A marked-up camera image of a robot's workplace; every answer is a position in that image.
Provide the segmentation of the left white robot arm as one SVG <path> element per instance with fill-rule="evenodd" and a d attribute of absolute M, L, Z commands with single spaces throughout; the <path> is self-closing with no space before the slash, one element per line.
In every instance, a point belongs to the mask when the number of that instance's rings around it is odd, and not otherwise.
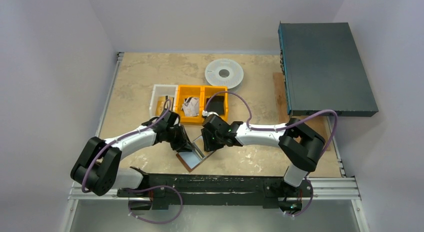
<path fill-rule="evenodd" d="M 120 169 L 120 162 L 129 155 L 158 143 L 166 142 L 175 152 L 193 148 L 179 114 L 163 110 L 136 129 L 109 139 L 90 138 L 70 172 L 70 177 L 81 185 L 83 193 L 98 196 L 110 189 L 129 188 L 136 196 L 144 196 L 149 183 L 137 168 Z"/>

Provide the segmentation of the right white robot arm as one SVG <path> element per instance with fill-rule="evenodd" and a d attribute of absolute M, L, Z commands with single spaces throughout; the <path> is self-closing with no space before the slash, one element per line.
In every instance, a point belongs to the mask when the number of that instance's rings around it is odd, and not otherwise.
<path fill-rule="evenodd" d="M 299 191 L 304 178 L 316 170 L 326 143 L 297 118 L 277 125 L 248 125 L 241 121 L 228 124 L 220 116 L 211 114 L 204 120 L 201 134 L 205 151 L 248 145 L 280 148 L 290 160 L 280 185 L 286 195 Z"/>

